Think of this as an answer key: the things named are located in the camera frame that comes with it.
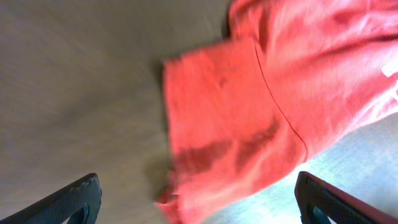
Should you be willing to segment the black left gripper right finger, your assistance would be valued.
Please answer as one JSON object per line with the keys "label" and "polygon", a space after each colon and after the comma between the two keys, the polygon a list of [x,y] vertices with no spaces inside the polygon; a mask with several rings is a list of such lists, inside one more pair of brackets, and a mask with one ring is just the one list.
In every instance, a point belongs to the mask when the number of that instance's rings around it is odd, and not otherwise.
{"label": "black left gripper right finger", "polygon": [[299,172],[295,198],[303,224],[397,224],[396,217],[370,206],[309,172]]}

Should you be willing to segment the red orange t-shirt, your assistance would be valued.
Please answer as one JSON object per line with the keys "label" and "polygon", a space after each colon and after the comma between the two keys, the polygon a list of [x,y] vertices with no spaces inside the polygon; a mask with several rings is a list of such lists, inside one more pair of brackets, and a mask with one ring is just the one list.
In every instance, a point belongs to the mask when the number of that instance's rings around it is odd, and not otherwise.
{"label": "red orange t-shirt", "polygon": [[234,1],[231,37],[164,65],[173,168],[157,205],[200,223],[397,112],[397,2]]}

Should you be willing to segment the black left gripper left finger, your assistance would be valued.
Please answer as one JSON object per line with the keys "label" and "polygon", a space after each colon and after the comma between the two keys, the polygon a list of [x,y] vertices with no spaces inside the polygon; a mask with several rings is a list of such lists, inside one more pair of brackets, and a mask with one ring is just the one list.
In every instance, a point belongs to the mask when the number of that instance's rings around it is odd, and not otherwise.
{"label": "black left gripper left finger", "polygon": [[101,198],[99,178],[90,173],[2,219],[1,224],[95,224]]}

